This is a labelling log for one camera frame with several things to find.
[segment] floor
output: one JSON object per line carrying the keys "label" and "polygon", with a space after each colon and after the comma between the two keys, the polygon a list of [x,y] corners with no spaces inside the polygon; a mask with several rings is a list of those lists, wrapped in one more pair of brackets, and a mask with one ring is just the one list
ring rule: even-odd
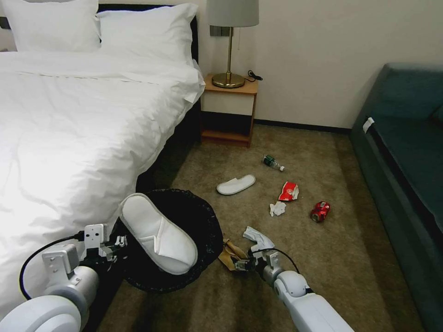
{"label": "floor", "polygon": [[[285,171],[266,167],[262,154],[274,156]],[[172,168],[160,170],[162,186],[191,190],[207,200],[225,237],[245,251],[252,245],[242,237],[246,226],[266,234],[355,331],[423,331],[346,135],[256,125],[250,149],[196,143],[175,178]],[[257,178],[249,189],[233,196],[216,192],[218,183],[249,173]],[[299,184],[299,199],[272,218],[269,204],[285,181]],[[309,212],[321,200],[332,210],[317,224]],[[257,274],[232,274],[215,261],[175,293],[146,294],[124,282],[99,331],[296,329]]]}

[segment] bed sheet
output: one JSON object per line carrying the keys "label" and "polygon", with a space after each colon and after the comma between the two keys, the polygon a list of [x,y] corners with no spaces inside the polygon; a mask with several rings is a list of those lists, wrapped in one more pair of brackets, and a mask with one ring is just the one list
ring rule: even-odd
{"label": "bed sheet", "polygon": [[[24,301],[39,247],[118,204],[204,89],[198,68],[79,53],[0,53],[0,319]],[[40,256],[25,287],[47,283]]]}

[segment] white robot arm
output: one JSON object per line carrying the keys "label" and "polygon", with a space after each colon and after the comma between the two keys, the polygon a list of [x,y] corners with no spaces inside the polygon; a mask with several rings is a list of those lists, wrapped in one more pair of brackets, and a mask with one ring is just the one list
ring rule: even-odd
{"label": "white robot arm", "polygon": [[89,317],[99,284],[94,270],[109,267],[115,253],[126,245],[126,238],[106,243],[106,226],[85,227],[84,242],[88,266],[79,266],[74,244],[55,245],[42,253],[49,278],[44,294],[17,306],[1,322],[0,332],[79,332]]}
{"label": "white robot arm", "polygon": [[[126,246],[124,237],[106,245],[105,230],[102,224],[85,228],[86,252],[95,259],[92,264],[87,264],[89,267],[79,266],[77,249],[73,244],[45,251],[42,257],[50,281],[44,295],[11,311],[0,322],[0,332],[81,331],[98,288],[99,277],[94,264],[100,261],[111,264],[116,260],[115,253]],[[250,260],[238,261],[236,267],[242,271],[255,269],[259,272],[288,308],[300,332],[353,331],[322,296],[311,290],[301,274],[282,269],[275,249],[253,253]]]}

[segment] dark green sofa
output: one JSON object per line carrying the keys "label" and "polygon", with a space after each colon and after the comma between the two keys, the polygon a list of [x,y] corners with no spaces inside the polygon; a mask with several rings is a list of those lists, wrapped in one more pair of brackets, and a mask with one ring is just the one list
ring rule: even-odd
{"label": "dark green sofa", "polygon": [[443,66],[386,64],[350,137],[423,325],[441,332]]}

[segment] crumpled tissue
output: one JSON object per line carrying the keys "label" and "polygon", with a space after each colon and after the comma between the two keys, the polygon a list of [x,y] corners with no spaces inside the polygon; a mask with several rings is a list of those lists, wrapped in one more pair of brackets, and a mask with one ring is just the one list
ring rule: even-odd
{"label": "crumpled tissue", "polygon": [[280,214],[285,213],[286,204],[283,202],[277,202],[275,204],[269,204],[269,214],[271,217],[279,216]]}
{"label": "crumpled tissue", "polygon": [[245,232],[243,233],[243,237],[246,237],[247,239],[251,241],[257,242],[257,244],[253,245],[251,247],[251,251],[257,251],[260,249],[268,249],[275,247],[275,244],[269,240],[269,238],[266,235],[263,235],[256,229],[247,226]]}

